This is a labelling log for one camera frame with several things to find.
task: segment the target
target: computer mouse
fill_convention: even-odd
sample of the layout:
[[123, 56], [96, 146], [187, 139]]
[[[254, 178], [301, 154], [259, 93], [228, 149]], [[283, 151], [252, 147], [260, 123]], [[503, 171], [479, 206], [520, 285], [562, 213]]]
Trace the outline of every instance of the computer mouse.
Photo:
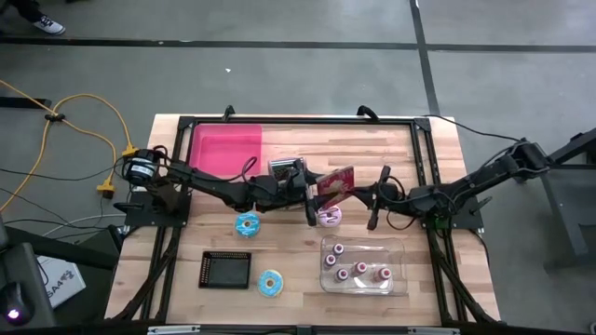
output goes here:
[[10, 282], [0, 289], [0, 314], [13, 326], [24, 325], [34, 317], [34, 305], [20, 283]]

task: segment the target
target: black tray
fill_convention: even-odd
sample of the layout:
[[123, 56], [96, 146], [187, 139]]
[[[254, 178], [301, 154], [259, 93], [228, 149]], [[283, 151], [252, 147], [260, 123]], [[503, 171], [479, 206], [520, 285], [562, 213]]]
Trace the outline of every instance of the black tray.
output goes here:
[[204, 251], [199, 288], [246, 289], [251, 279], [249, 252]]

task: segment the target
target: blue frosted donut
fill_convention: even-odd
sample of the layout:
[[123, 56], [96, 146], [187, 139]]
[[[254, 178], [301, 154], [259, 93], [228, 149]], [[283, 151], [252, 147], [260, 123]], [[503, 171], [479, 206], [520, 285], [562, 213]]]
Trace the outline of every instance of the blue frosted donut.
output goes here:
[[237, 216], [235, 226], [240, 236], [253, 237], [259, 233], [261, 223], [255, 214], [244, 213]]
[[283, 289], [283, 277], [275, 270], [265, 270], [259, 277], [259, 292], [267, 298], [274, 298]]

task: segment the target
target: sneaker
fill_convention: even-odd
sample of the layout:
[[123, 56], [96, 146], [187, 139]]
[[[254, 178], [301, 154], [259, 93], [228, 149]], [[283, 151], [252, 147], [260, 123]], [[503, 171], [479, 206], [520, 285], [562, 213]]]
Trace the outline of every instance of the sneaker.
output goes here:
[[63, 34], [66, 31], [64, 26], [45, 15], [38, 22], [34, 22], [34, 27], [39, 28], [48, 34]]

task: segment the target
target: cable tie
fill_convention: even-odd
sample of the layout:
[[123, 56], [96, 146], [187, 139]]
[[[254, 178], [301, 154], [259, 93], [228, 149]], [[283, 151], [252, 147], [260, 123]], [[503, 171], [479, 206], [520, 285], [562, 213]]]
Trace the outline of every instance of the cable tie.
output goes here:
[[66, 118], [66, 115], [64, 114], [45, 114], [44, 118], [49, 121], [49, 122], [62, 122], [62, 120], [64, 120]]

